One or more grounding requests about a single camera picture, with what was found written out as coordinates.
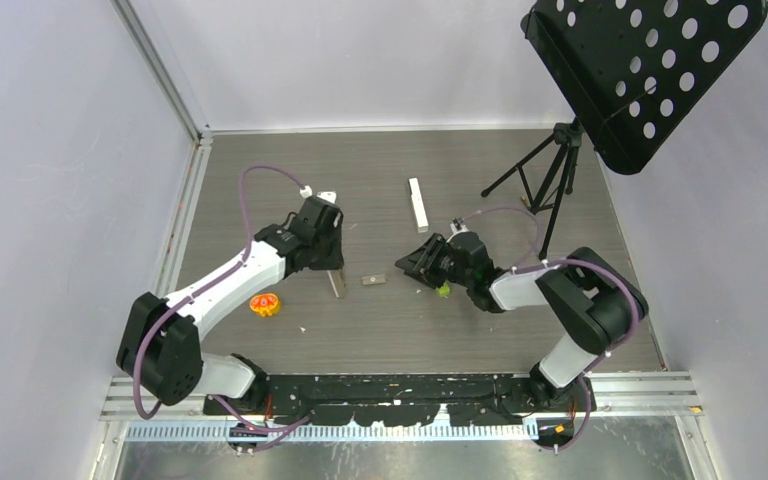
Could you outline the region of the black tripod stand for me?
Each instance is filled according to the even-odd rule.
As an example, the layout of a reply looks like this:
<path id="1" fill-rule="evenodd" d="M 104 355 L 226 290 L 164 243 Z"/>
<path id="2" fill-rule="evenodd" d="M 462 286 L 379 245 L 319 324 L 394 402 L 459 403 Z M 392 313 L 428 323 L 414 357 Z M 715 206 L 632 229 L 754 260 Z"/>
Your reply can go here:
<path id="1" fill-rule="evenodd" d="M 578 118 L 574 118 L 570 123 L 556 123 L 548 137 L 480 192 L 480 196 L 486 198 L 511 176 L 519 175 L 525 192 L 522 203 L 526 210 L 534 216 L 544 211 L 550 212 L 548 223 L 539 235 L 535 247 L 535 252 L 540 260 L 545 260 L 548 256 L 549 245 L 564 196 L 570 195 L 574 191 L 573 183 L 583 133 L 584 129 Z M 533 190 L 524 167 L 550 145 L 556 145 L 557 152 L 540 185 Z"/>

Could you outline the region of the green rectangular block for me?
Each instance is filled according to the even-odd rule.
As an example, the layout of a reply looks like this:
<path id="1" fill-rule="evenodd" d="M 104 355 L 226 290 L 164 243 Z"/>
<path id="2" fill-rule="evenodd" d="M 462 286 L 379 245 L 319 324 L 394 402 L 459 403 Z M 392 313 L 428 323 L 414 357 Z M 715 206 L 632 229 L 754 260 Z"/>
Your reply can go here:
<path id="1" fill-rule="evenodd" d="M 444 282 L 440 287 L 436 288 L 436 292 L 440 298 L 447 298 L 451 293 L 451 287 L 447 282 Z"/>

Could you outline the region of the orange yellow round toy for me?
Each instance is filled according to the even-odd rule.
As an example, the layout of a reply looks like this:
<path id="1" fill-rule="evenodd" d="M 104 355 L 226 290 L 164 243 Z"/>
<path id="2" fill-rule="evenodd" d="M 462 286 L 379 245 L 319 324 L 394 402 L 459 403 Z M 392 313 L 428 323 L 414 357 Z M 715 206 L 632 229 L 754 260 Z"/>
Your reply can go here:
<path id="1" fill-rule="evenodd" d="M 261 293 L 249 300 L 250 310 L 260 317 L 274 316 L 282 308 L 279 297 L 274 293 Z"/>

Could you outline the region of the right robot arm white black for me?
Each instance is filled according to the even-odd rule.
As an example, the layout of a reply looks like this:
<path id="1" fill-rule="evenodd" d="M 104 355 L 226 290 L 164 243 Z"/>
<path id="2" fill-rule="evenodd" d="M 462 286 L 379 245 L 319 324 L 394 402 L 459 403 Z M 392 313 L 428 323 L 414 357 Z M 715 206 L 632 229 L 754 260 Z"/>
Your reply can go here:
<path id="1" fill-rule="evenodd" d="M 463 287 L 480 310 L 500 314 L 548 306 L 564 334 L 530 371 L 534 403 L 556 410 L 583 375 L 627 340 L 648 315 L 644 295 L 589 247 L 529 268 L 495 265 L 477 233 L 432 235 L 397 269 L 430 288 Z"/>

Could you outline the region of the slim white remote control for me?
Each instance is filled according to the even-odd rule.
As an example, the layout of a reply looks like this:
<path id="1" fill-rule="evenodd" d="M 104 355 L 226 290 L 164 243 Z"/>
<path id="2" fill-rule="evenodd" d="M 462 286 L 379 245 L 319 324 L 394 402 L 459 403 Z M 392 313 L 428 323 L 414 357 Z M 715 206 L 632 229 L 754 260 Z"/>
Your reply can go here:
<path id="1" fill-rule="evenodd" d="M 409 178 L 408 186 L 417 232 L 426 233 L 429 230 L 429 222 L 418 179 L 415 177 Z"/>

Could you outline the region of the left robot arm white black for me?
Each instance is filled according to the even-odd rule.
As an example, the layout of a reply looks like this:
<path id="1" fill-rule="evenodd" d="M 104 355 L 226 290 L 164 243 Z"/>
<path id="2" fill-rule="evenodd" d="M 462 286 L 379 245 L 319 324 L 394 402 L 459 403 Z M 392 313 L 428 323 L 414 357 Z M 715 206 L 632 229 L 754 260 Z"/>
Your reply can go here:
<path id="1" fill-rule="evenodd" d="M 132 304 L 116 365 L 166 406 L 190 395 L 219 395 L 244 414 L 267 398 L 265 374 L 240 355 L 203 351 L 207 334 L 256 294 L 309 269 L 338 271 L 343 213 L 331 191 L 304 200 L 282 224 L 258 231 L 252 244 L 199 281 Z"/>

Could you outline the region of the black perforated music stand tray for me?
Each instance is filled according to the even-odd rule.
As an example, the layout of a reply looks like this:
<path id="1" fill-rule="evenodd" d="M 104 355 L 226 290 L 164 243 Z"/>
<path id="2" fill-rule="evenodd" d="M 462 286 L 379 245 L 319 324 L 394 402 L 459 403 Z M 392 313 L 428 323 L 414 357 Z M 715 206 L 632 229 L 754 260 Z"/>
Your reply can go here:
<path id="1" fill-rule="evenodd" d="M 767 13 L 766 1 L 537 1 L 520 28 L 603 163 L 635 175 Z"/>

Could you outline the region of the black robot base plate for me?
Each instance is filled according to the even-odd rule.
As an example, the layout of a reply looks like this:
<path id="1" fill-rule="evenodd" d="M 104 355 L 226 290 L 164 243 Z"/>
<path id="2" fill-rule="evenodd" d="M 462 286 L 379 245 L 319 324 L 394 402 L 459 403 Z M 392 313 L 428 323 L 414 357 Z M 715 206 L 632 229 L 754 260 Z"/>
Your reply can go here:
<path id="1" fill-rule="evenodd" d="M 236 411 L 280 426 L 302 419 L 314 426 L 427 426 L 446 417 L 465 427 L 513 425 L 535 413 L 569 418 L 595 408 L 589 383 L 557 390 L 515 374 L 260 374 L 242 398 L 208 399 L 203 411 Z"/>

